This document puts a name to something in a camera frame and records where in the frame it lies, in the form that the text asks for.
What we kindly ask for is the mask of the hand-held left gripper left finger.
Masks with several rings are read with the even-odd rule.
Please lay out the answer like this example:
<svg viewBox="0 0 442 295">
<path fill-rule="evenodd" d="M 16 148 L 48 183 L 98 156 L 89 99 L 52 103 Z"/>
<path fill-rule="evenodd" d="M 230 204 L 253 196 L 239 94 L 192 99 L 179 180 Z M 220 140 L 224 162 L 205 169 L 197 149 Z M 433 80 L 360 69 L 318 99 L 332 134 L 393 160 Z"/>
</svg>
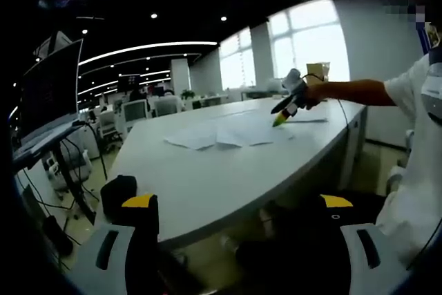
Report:
<svg viewBox="0 0 442 295">
<path fill-rule="evenodd" d="M 157 196 L 134 196 L 110 212 L 79 248 L 71 281 L 80 294 L 159 294 Z"/>
</svg>

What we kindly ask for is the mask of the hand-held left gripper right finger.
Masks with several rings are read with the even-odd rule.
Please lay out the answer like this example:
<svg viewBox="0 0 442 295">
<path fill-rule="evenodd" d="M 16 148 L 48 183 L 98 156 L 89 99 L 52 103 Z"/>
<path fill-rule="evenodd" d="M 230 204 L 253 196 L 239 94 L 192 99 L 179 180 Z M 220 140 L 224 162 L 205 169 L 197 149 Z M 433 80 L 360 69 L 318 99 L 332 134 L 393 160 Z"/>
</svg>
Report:
<svg viewBox="0 0 442 295">
<path fill-rule="evenodd" d="M 343 294 L 393 294 L 409 272 L 375 225 L 385 199 L 368 193 L 321 194 L 327 275 Z"/>
</svg>

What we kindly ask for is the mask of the person's right hand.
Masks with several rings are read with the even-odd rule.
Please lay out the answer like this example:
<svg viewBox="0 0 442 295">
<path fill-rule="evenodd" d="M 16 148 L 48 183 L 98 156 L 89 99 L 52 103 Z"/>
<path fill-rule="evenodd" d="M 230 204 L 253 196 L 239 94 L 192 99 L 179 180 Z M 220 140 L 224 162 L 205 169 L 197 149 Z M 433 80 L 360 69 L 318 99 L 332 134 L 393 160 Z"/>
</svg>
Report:
<svg viewBox="0 0 442 295">
<path fill-rule="evenodd" d="M 303 95 L 303 108 L 310 110 L 327 99 L 327 84 L 314 84 L 306 87 Z"/>
</svg>

